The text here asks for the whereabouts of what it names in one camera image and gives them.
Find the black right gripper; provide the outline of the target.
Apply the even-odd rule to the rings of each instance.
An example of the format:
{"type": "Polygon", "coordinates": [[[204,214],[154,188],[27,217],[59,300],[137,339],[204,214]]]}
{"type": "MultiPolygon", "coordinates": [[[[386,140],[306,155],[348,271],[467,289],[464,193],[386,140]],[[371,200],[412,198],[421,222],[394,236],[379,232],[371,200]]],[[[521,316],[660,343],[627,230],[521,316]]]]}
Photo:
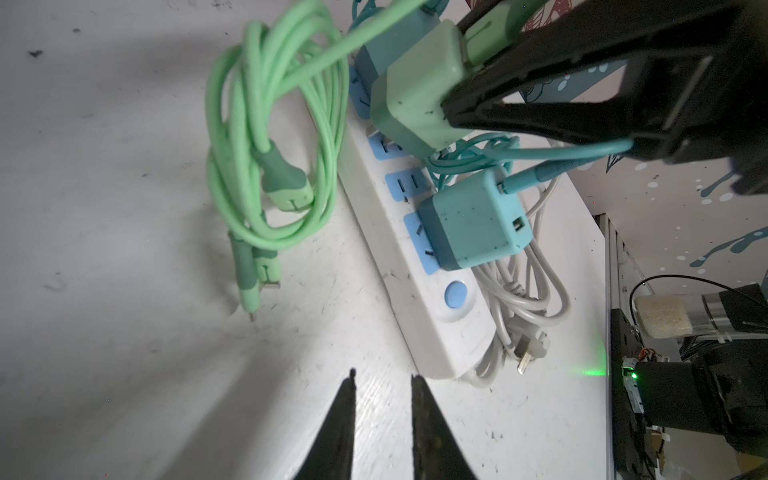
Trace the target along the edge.
{"type": "Polygon", "coordinates": [[[455,89],[456,128],[518,132],[584,145],[634,140],[629,156],[668,165],[728,158],[738,195],[767,192],[767,4],[586,1],[522,34],[455,89]],[[613,60],[621,92],[600,103],[486,103],[613,60]]]}

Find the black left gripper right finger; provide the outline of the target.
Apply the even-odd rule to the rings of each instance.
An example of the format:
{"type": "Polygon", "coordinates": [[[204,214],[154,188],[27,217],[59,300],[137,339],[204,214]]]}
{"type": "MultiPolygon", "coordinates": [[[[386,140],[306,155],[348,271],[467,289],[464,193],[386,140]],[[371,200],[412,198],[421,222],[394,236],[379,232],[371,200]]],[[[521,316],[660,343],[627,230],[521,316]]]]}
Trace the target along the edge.
{"type": "Polygon", "coordinates": [[[426,380],[411,377],[414,478],[475,479],[426,380]]]}

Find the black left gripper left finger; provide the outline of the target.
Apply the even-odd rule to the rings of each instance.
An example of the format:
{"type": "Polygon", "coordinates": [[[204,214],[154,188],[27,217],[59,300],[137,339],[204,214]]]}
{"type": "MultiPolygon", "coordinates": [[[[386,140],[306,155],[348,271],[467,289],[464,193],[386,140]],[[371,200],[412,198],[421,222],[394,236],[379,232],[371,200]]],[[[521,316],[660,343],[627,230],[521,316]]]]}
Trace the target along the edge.
{"type": "Polygon", "coordinates": [[[294,479],[352,477],[356,423],[356,370],[342,381],[318,434],[294,479]]]}

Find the white power strip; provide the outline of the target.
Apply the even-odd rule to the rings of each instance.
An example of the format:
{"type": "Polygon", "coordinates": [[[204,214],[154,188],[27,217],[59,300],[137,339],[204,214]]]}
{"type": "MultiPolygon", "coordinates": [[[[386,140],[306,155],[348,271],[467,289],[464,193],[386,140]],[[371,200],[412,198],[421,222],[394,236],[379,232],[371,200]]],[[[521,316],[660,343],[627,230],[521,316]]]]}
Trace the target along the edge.
{"type": "Polygon", "coordinates": [[[350,73],[338,175],[419,373],[457,379],[483,358],[494,322],[468,270],[442,269],[417,213],[436,189],[427,171],[373,131],[370,98],[350,73]]]}

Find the teal charger round plug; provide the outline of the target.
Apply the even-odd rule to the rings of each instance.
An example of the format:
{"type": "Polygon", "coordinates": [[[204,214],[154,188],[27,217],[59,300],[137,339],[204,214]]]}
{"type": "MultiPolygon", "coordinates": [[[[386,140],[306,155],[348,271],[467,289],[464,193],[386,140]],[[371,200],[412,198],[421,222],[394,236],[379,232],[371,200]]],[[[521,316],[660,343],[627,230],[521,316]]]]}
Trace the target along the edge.
{"type": "Polygon", "coordinates": [[[533,239],[520,192],[634,146],[629,138],[558,148],[519,144],[515,135],[481,134],[426,160],[438,187],[418,216],[442,269],[469,269],[520,253],[533,239]]]}

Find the green charger with cable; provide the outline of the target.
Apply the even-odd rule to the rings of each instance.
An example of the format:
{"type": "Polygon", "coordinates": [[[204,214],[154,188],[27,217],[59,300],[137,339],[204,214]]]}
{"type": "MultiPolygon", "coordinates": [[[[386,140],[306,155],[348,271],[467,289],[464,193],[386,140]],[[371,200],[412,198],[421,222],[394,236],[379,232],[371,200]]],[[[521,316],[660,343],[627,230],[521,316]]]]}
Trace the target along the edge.
{"type": "Polygon", "coordinates": [[[231,242],[243,311],[281,282],[279,256],[316,235],[337,200],[348,117],[349,57],[422,1],[375,2],[341,30],[323,1],[253,19],[215,61],[205,90],[208,190],[231,242]]]}

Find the teal charger with cable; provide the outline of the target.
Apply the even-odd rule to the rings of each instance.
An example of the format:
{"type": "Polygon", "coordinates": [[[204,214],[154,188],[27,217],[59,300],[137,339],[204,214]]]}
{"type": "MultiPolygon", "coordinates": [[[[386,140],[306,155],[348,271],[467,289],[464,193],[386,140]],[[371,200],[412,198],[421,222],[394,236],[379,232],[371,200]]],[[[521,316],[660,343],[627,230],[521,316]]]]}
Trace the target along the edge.
{"type": "Polygon", "coordinates": [[[372,93],[374,82],[388,67],[418,43],[440,22],[448,0],[426,1],[383,33],[363,44],[354,59],[362,88],[372,93]]]}

